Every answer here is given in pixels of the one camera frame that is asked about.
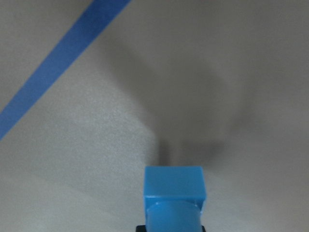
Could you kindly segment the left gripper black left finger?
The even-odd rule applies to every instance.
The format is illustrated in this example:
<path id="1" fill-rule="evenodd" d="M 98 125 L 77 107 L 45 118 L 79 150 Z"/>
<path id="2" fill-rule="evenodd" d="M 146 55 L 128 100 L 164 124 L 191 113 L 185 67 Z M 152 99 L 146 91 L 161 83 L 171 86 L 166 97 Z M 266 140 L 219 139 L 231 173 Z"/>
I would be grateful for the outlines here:
<path id="1" fill-rule="evenodd" d="M 135 232 L 146 232 L 146 226 L 145 225 L 136 226 Z"/>

